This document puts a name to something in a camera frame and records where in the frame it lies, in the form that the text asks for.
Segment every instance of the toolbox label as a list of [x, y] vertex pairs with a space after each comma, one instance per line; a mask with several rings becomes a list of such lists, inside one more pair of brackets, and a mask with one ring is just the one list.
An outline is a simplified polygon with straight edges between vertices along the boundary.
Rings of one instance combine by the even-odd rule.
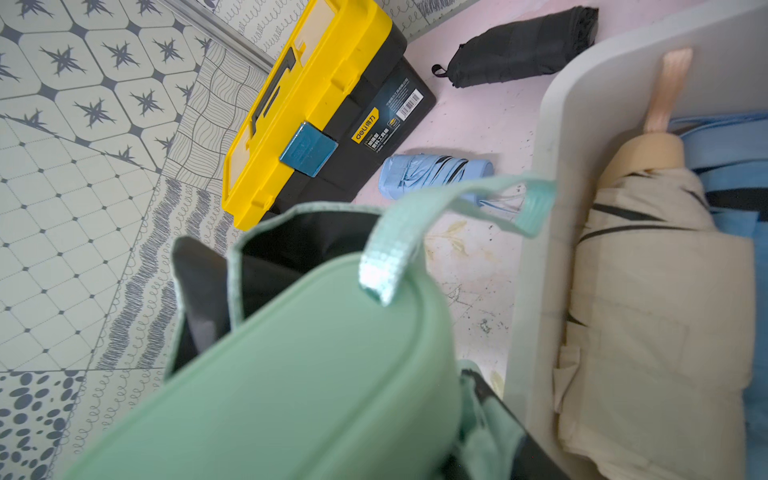
[[404, 125], [414, 121], [413, 117], [417, 116], [414, 111], [424, 98], [417, 87], [410, 72], [395, 67], [368, 105], [371, 113], [361, 119], [359, 128], [352, 132], [352, 139], [375, 152], [382, 151], [390, 141], [396, 143], [405, 130]]
[[397, 116], [400, 117], [400, 120], [406, 121], [406, 118], [411, 114], [414, 108], [416, 108], [416, 105], [419, 104], [419, 102], [424, 98], [424, 95], [422, 95], [422, 92], [418, 90], [414, 90], [410, 97], [408, 97], [408, 100], [397, 111]]
[[363, 138], [366, 137], [366, 134], [371, 129], [371, 127], [376, 124], [377, 120], [379, 120], [379, 109], [374, 107], [373, 110], [371, 110], [371, 113], [368, 114], [368, 117], [362, 121], [360, 128], [357, 129], [355, 134], [352, 136], [352, 139], [355, 142], [360, 143]]

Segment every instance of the deli logo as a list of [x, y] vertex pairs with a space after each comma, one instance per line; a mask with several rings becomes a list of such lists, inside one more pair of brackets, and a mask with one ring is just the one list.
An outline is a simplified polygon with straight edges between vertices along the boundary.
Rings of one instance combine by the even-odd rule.
[[376, 123], [376, 121], [379, 120], [379, 109], [374, 107], [373, 110], [371, 110], [371, 113], [368, 115], [368, 117], [362, 121], [362, 124], [357, 129], [355, 134], [352, 136], [352, 139], [356, 143], [360, 143], [363, 138], [366, 137], [366, 134], [371, 129], [371, 127]]

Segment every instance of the barcode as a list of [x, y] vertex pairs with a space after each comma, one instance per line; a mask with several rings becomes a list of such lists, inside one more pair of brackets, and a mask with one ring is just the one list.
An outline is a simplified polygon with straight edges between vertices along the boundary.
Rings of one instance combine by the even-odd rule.
[[400, 110], [397, 111], [397, 116], [400, 117], [400, 120], [406, 121], [406, 118], [411, 114], [414, 108], [416, 108], [416, 105], [419, 104], [419, 102], [424, 98], [424, 95], [421, 94], [420, 91], [414, 90], [410, 97], [408, 97], [408, 100], [402, 106], [400, 107]]

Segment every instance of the floor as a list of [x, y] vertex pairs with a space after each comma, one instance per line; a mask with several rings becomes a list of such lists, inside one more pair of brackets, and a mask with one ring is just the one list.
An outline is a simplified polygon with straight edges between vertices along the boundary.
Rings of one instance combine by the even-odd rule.
[[60, 478], [161, 385], [182, 234], [266, 75], [156, 0], [0, 4], [0, 477]]
[[[406, 58], [438, 98], [435, 108], [397, 153], [450, 154], [484, 158], [495, 171], [530, 170], [538, 109], [555, 75], [500, 84], [454, 88], [432, 75], [446, 66], [458, 46], [494, 25], [525, 20], [576, 5], [600, 9], [597, 41], [700, 4], [702, 0], [482, 0], [411, 42]], [[387, 204], [374, 174], [355, 202]], [[446, 214], [425, 238], [428, 268], [448, 297], [453, 314], [456, 354], [475, 361], [497, 389], [503, 385], [513, 329], [522, 238], [486, 222]]]

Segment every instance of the toolbox handle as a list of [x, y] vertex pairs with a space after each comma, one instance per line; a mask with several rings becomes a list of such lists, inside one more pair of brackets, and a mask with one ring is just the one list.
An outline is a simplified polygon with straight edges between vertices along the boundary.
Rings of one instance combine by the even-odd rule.
[[[272, 77], [272, 81], [270, 81], [269, 86], [264, 91], [264, 95], [261, 97], [261, 100], [259, 100], [259, 104], [256, 107], [256, 110], [253, 111], [253, 115], [250, 117], [250, 136], [253, 137], [256, 134], [256, 120], [259, 119], [259, 116], [261, 115], [261, 112], [264, 112], [264, 117], [266, 117], [266, 113], [270, 110], [270, 107], [272, 106], [272, 103], [274, 103], [275, 99], [272, 98], [270, 101], [270, 97], [272, 97], [272, 93], [275, 92], [275, 88], [277, 87], [277, 84], [280, 83], [280, 79], [283, 78], [283, 74], [285, 71], [290, 71], [293, 69], [293, 66], [296, 64], [296, 54], [293, 53], [293, 48], [288, 47], [288, 50], [286, 51], [286, 56], [283, 57], [283, 61], [280, 62], [280, 66], [277, 67], [275, 70], [275, 76]], [[277, 88], [277, 92], [275, 92], [275, 97], [277, 97], [277, 94], [280, 93], [280, 89]], [[269, 103], [269, 106], [264, 110], [264, 107], [267, 105], [267, 102]]]

